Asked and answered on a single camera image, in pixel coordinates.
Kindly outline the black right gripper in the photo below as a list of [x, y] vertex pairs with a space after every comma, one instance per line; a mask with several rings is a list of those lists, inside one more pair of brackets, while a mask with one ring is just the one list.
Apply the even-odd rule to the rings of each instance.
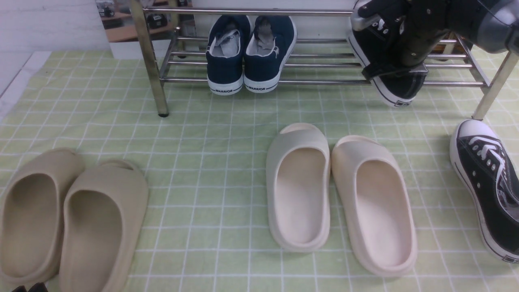
[[356, 30], [383, 20], [389, 37], [375, 62], [362, 62], [368, 81], [389, 76], [427, 75], [423, 61], [449, 32], [478, 45], [483, 20], [480, 0], [362, 0], [356, 4]]

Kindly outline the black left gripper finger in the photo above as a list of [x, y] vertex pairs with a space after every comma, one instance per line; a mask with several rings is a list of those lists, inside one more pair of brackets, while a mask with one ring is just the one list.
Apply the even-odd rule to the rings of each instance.
[[12, 290], [12, 292], [27, 292], [27, 290], [26, 290], [25, 286], [18, 286], [17, 288]]

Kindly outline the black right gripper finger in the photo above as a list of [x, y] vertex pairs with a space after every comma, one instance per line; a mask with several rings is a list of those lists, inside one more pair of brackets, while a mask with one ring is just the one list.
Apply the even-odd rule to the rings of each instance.
[[38, 282], [38, 283], [35, 283], [29, 290], [28, 292], [48, 292], [47, 290], [47, 287], [45, 285], [45, 283], [43, 282]]

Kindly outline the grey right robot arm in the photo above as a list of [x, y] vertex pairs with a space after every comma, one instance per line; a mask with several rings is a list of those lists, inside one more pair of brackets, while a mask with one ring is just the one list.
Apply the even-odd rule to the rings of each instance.
[[145, 56], [132, 61], [73, 54], [50, 60], [28, 92], [24, 120], [33, 158], [80, 148], [87, 161], [135, 160], [150, 196], [139, 212], [130, 279], [134, 292], [496, 292], [518, 290], [518, 231], [503, 213], [518, 201], [518, 128], [497, 135], [474, 118], [442, 119], [473, 105], [466, 82], [427, 81], [414, 101], [390, 104], [363, 74], [364, 48], [392, 63], [423, 61], [418, 44], [387, 46], [400, 32], [447, 30], [491, 54], [518, 60], [517, 0], [412, 0], [399, 20], [341, 30], [349, 53], [315, 63], [287, 56], [295, 28], [317, 18], [267, 15], [238, 4], [227, 22], [250, 31], [219, 81], [272, 80], [262, 91], [210, 91], [206, 56], [165, 56], [158, 66], [143, 8], [130, 1]]

